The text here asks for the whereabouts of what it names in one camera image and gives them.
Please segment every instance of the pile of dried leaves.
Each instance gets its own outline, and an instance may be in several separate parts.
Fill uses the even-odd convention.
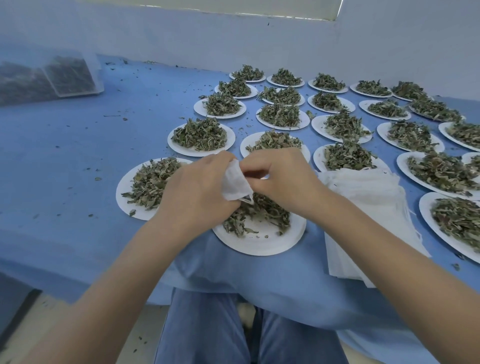
[[[279,85],[296,86],[300,85],[301,78],[295,77],[289,70],[280,68],[278,72],[272,76],[272,81]]]
[[[328,111],[340,111],[344,106],[340,99],[335,94],[320,91],[313,99],[313,104],[321,109]]]
[[[302,144],[299,138],[290,136],[289,133],[276,133],[275,130],[270,130],[263,133],[260,139],[255,142],[254,146],[247,146],[246,149],[251,153],[254,150],[261,149],[280,149],[292,146],[301,148]]]
[[[235,114],[241,108],[239,102],[228,94],[213,94],[204,101],[208,115],[224,116]]]
[[[258,81],[264,76],[264,72],[244,64],[240,71],[232,72],[232,76],[243,81]]]
[[[416,113],[435,121],[462,121],[462,115],[455,109],[449,109],[441,101],[435,101],[428,97],[420,97],[411,103]]]
[[[406,120],[399,120],[391,125],[387,137],[402,148],[414,152],[427,152],[438,145],[432,143],[432,136],[426,125]]]
[[[460,121],[453,123],[446,131],[460,142],[480,148],[480,125]]]
[[[143,164],[133,178],[132,192],[121,194],[130,198],[129,204],[145,206],[147,210],[156,208],[162,201],[163,191],[168,179],[182,166],[174,157],[159,162],[150,160]]]
[[[473,157],[467,166],[473,171],[473,173],[480,174],[480,156]]]
[[[300,124],[300,110],[298,106],[282,104],[265,105],[258,113],[260,118],[274,126],[292,128]]]
[[[407,98],[409,100],[416,100],[419,97],[426,96],[423,88],[413,82],[398,81],[398,85],[392,87],[392,92],[397,96]]]
[[[370,104],[368,111],[388,118],[404,118],[408,115],[405,109],[398,105],[397,101],[390,99]]]
[[[408,168],[418,179],[442,191],[472,196],[468,190],[480,190],[480,184],[473,181],[478,174],[463,164],[461,157],[431,150],[420,161],[408,158]]]
[[[357,91],[363,92],[369,95],[375,96],[388,96],[391,92],[388,90],[387,87],[382,86],[380,80],[378,81],[359,81],[357,87],[355,87]]]
[[[247,216],[252,220],[268,221],[278,226],[278,235],[283,235],[290,227],[290,213],[288,211],[267,196],[254,193],[253,205],[242,202],[240,207],[223,222],[224,229],[227,232],[235,233],[239,237],[249,232],[258,233],[258,231],[245,227],[245,219]]]
[[[343,82],[338,82],[335,77],[325,73],[319,73],[313,81],[313,85],[329,91],[340,91],[345,87]]]
[[[325,121],[325,130],[335,138],[344,141],[349,140],[355,143],[363,136],[372,134],[363,129],[361,118],[358,119],[355,116],[350,116],[345,110],[329,116]]]
[[[480,253],[480,206],[463,198],[441,198],[431,209],[440,230]]]
[[[206,118],[193,121],[188,119],[187,124],[175,129],[172,141],[185,148],[195,150],[216,150],[223,148],[227,142],[227,132],[220,127],[216,119]]]
[[[336,143],[327,146],[324,155],[329,170],[377,168],[372,163],[372,157],[375,157],[375,155],[354,142],[346,141],[343,144]]]
[[[258,94],[258,98],[268,100],[275,104],[296,105],[300,102],[300,94],[294,87],[279,88],[264,87],[264,90]]]
[[[221,92],[232,95],[233,97],[248,96],[252,93],[252,90],[250,90],[245,81],[239,78],[236,78],[230,82],[220,81],[218,84],[218,89]]]

